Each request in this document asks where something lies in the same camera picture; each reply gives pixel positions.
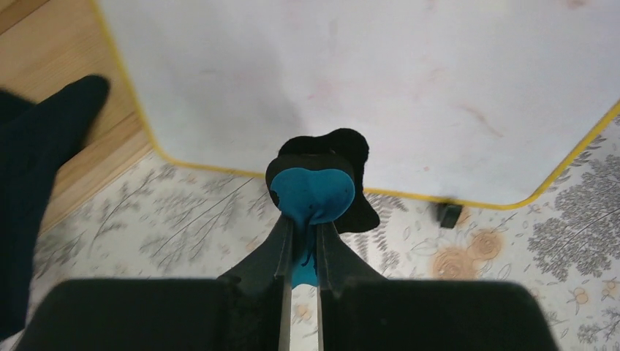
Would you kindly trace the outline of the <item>blue black whiteboard eraser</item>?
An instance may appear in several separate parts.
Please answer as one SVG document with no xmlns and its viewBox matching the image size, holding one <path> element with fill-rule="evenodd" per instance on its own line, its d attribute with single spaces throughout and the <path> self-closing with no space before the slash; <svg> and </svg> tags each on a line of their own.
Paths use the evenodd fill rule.
<svg viewBox="0 0 620 351">
<path fill-rule="evenodd" d="M 379 214 L 363 193 L 369 151 L 361 133 L 339 128 L 288 140 L 269 164 L 265 183 L 271 199 L 295 223 L 303 247 L 293 260 L 293 287 L 318 285 L 315 226 L 332 223 L 339 234 L 379 226 Z"/>
</svg>

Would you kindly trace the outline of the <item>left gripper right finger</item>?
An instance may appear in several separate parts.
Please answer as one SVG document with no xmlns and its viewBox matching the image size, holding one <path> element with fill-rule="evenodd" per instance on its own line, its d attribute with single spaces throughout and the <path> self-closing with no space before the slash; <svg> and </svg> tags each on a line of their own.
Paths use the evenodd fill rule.
<svg viewBox="0 0 620 351">
<path fill-rule="evenodd" d="M 319 349 L 364 350 L 359 339 L 372 334 L 374 323 L 363 299 L 368 287 L 386 278 L 341 240 L 334 224 L 319 224 L 315 229 Z"/>
</svg>

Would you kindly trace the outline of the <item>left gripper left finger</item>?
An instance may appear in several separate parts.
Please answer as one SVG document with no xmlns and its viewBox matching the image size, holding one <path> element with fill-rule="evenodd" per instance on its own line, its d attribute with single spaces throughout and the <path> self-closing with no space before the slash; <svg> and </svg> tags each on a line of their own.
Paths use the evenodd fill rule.
<svg viewBox="0 0 620 351">
<path fill-rule="evenodd" d="M 268 237 L 218 277 L 224 283 L 223 350 L 288 350 L 293 222 L 280 216 Z"/>
</svg>

